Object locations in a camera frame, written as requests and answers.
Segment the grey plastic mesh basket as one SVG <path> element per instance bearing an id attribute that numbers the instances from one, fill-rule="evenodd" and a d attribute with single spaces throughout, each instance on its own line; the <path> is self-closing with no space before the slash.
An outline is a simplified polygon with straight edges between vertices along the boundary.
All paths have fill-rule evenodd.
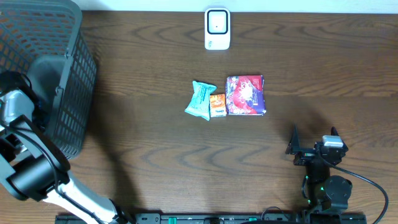
<path id="1" fill-rule="evenodd" d="M 45 135 L 73 159 L 82 150 L 96 64 L 76 3 L 1 1 L 1 71 L 28 77 L 48 115 Z"/>

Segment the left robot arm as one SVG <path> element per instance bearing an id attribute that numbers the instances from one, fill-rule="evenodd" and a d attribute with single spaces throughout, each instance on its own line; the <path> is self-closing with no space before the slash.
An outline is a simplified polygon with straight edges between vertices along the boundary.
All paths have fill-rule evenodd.
<path id="1" fill-rule="evenodd" d="M 29 78 L 1 72 L 1 184 L 16 199 L 58 205 L 85 223 L 135 223 L 112 200 L 82 184 L 44 134 L 48 114 Z"/>

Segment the teal wet wipes packet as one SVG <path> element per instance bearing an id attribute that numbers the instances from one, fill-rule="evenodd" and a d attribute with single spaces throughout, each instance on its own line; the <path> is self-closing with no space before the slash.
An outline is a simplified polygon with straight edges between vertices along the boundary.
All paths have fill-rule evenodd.
<path id="1" fill-rule="evenodd" d="M 217 89 L 215 85 L 192 81 L 193 96 L 185 108 L 185 112 L 203 119 L 210 120 L 210 95 Z"/>

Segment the red purple snack packet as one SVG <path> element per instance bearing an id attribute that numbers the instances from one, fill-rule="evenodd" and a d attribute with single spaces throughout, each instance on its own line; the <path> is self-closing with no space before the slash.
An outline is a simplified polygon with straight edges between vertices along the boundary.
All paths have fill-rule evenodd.
<path id="1" fill-rule="evenodd" d="M 228 115 L 262 116 L 266 113 L 262 75 L 230 76 L 225 97 Z"/>

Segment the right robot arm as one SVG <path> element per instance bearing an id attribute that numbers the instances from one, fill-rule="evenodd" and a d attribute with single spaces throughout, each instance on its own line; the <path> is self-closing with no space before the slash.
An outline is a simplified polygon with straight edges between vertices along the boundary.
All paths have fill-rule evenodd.
<path id="1" fill-rule="evenodd" d="M 295 156 L 295 166 L 306 168 L 302 195 L 308 200 L 308 208 L 300 214 L 304 223 L 342 222 L 341 214 L 348 208 L 352 183 L 342 176 L 331 175 L 330 168 L 339 164 L 347 151 L 335 128 L 313 147 L 302 147 L 294 128 L 285 153 Z"/>

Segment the small orange box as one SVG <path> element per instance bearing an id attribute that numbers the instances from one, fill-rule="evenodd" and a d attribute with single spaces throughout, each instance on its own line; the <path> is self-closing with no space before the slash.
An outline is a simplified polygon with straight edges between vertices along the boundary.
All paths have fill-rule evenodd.
<path id="1" fill-rule="evenodd" d="M 227 115 L 225 94 L 211 95 L 210 96 L 210 116 L 224 117 Z"/>

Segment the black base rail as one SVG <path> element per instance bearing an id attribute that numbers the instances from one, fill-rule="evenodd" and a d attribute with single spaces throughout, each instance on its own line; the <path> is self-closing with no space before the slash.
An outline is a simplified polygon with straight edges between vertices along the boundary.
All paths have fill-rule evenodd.
<path id="1" fill-rule="evenodd" d="M 227 214 L 159 214 L 137 213 L 135 224 L 242 224 L 242 223 L 310 223 L 310 224 L 366 224 L 366 217 L 361 214 L 321 215 L 311 214 L 307 219 L 293 214 L 271 212 L 264 215 L 227 215 Z"/>

